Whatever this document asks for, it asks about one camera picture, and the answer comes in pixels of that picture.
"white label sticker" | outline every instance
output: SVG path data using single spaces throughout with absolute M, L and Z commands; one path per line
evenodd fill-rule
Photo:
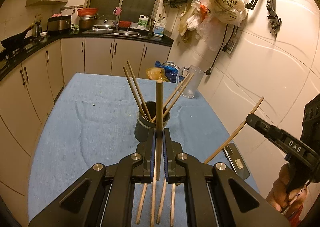
M 244 167 L 243 164 L 242 164 L 241 161 L 240 161 L 240 158 L 239 158 L 239 159 L 236 159 L 235 161 L 236 161 L 236 164 L 237 164 L 237 166 L 238 166 L 239 169 L 241 169 L 241 168 Z

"human hand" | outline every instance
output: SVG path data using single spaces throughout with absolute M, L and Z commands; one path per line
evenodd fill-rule
M 266 200 L 277 210 L 282 211 L 289 202 L 300 192 L 301 188 L 292 190 L 289 194 L 286 193 L 286 185 L 289 183 L 289 164 L 284 164 L 279 172 L 279 178 L 274 181 L 273 187 L 269 192 Z M 298 210 L 301 205 L 303 205 L 308 195 L 308 189 L 306 189 L 291 205 L 288 212 L 284 215 L 285 217 L 290 217 L 296 210 Z

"black countertop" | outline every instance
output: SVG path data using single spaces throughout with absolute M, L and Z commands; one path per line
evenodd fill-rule
M 141 37 L 130 36 L 130 35 L 110 35 L 110 34 L 90 34 L 83 33 L 81 31 L 69 31 L 66 33 L 58 35 L 47 35 L 45 37 L 39 38 L 35 41 L 30 41 L 29 38 L 25 39 L 25 47 L 21 49 L 14 57 L 6 60 L 6 55 L 8 52 L 6 50 L 0 52 L 0 80 L 2 80 L 11 70 L 13 70 L 17 65 L 19 65 L 23 60 L 28 58 L 30 55 L 34 54 L 38 50 L 42 49 L 46 45 L 61 39 L 61 38 L 74 38 L 74 37 L 98 37 L 98 38 L 117 38 L 117 39 L 127 39 L 133 41 L 150 42 L 155 44 L 160 44 L 164 46 L 171 47 L 173 44 L 173 39 L 168 36 L 163 35 L 163 37 L 148 37 L 143 35 L 141 32 Z

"yellow plastic bag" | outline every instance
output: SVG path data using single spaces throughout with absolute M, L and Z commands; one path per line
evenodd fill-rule
M 164 75 L 164 68 L 149 68 L 146 69 L 146 73 L 150 80 L 163 80 L 169 82 L 168 78 Z

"mug handle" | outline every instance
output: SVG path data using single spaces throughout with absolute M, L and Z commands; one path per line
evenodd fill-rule
M 189 68 L 186 68 L 186 67 L 182 67 L 179 71 L 178 71 L 178 74 L 177 74 L 177 77 L 176 77 L 176 83 L 177 85 L 179 85 L 179 77 L 180 75 L 183 74 L 183 71 L 189 71 Z

